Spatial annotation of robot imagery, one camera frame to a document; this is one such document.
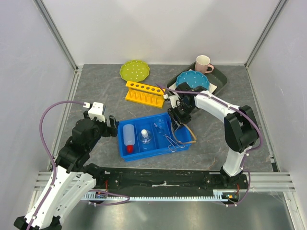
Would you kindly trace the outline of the yellow rubber tube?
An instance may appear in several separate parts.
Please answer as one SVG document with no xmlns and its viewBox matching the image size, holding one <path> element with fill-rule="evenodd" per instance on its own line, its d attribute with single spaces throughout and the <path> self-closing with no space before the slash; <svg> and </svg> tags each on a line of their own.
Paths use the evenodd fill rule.
<svg viewBox="0 0 307 230">
<path fill-rule="evenodd" d="M 187 142 L 183 142 L 183 144 L 193 144 L 193 143 L 196 143 L 197 138 L 196 138 L 195 134 L 194 134 L 194 133 L 192 132 L 192 130 L 188 127 L 188 125 L 184 124 L 184 127 L 189 131 L 189 133 L 190 133 L 190 135 L 192 136 L 193 140 L 187 141 Z M 175 131 L 174 131 L 174 130 L 171 130 L 171 132 L 172 132 L 172 135 L 173 135 L 175 141 L 179 142 L 179 140 L 177 139 L 177 137 L 176 137 L 176 135 L 175 135 Z"/>
</svg>

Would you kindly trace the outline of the metal crucible tongs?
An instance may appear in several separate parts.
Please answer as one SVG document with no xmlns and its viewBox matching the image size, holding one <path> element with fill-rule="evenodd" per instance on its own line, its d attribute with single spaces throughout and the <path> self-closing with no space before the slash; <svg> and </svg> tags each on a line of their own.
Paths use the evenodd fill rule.
<svg viewBox="0 0 307 230">
<path fill-rule="evenodd" d="M 159 127 L 156 123 L 154 123 L 154 127 L 156 128 L 156 131 L 165 137 L 165 139 L 169 142 L 168 149 L 171 152 L 176 152 L 178 148 L 184 148 L 185 144 L 181 141 L 174 141 L 169 135 L 166 134 L 166 132 Z"/>
</svg>

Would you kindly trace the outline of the wash bottle red cap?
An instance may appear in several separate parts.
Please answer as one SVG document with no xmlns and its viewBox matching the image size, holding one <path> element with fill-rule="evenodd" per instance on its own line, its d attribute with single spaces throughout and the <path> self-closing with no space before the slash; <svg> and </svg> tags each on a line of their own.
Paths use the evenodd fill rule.
<svg viewBox="0 0 307 230">
<path fill-rule="evenodd" d="M 123 141 L 124 145 L 126 146 L 127 153 L 132 154 L 135 144 L 134 125 L 126 124 L 123 126 Z"/>
</svg>

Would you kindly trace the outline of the glass flask white stopper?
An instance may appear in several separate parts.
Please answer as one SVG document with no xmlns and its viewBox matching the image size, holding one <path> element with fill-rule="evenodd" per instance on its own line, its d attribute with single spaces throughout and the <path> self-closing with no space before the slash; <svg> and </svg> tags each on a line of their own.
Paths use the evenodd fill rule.
<svg viewBox="0 0 307 230">
<path fill-rule="evenodd" d="M 139 140 L 142 144 L 149 144 L 152 141 L 152 134 L 147 129 L 142 129 L 139 133 Z"/>
</svg>

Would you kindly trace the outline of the dark green tray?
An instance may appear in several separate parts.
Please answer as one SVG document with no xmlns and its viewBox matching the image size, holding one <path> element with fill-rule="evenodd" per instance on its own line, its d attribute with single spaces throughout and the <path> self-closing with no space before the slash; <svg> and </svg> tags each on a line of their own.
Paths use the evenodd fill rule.
<svg viewBox="0 0 307 230">
<path fill-rule="evenodd" d="M 189 71 L 189 70 L 194 70 L 195 68 L 195 62 L 186 67 L 182 72 L 184 71 Z M 168 83 L 167 87 L 171 89 L 176 88 L 176 80 L 177 77 L 182 73 L 180 72 L 177 74 L 175 77 L 173 77 Z M 209 80 L 210 83 L 214 84 L 217 86 L 217 89 L 213 92 L 213 95 L 217 95 L 228 83 L 227 77 L 217 68 L 213 70 L 213 72 L 205 74 Z"/>
</svg>

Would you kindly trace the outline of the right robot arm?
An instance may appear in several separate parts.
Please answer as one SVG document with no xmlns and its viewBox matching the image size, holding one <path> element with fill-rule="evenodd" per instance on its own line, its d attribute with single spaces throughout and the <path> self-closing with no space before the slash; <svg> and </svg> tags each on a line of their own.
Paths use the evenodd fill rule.
<svg viewBox="0 0 307 230">
<path fill-rule="evenodd" d="M 210 93 L 202 86 L 191 88 L 184 82 L 176 89 L 167 88 L 163 98 L 170 101 L 168 114 L 172 130 L 177 131 L 191 121 L 191 112 L 200 109 L 216 117 L 224 125 L 224 138 L 229 147 L 226 161 L 220 169 L 220 184 L 232 188 L 243 172 L 246 157 L 263 137 L 250 106 L 237 106 Z"/>
</svg>

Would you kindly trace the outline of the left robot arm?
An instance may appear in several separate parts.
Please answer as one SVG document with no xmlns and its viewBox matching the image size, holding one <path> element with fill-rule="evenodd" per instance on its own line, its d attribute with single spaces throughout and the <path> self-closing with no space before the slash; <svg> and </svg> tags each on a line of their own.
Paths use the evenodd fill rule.
<svg viewBox="0 0 307 230">
<path fill-rule="evenodd" d="M 100 138 L 117 136 L 119 123 L 112 115 L 109 121 L 107 124 L 91 119 L 85 112 L 84 118 L 76 122 L 72 135 L 55 160 L 56 173 L 51 175 L 31 211 L 16 218 L 17 229 L 60 230 L 81 198 L 90 189 L 104 186 L 105 176 L 99 173 L 99 167 L 86 169 L 84 164 Z"/>
</svg>

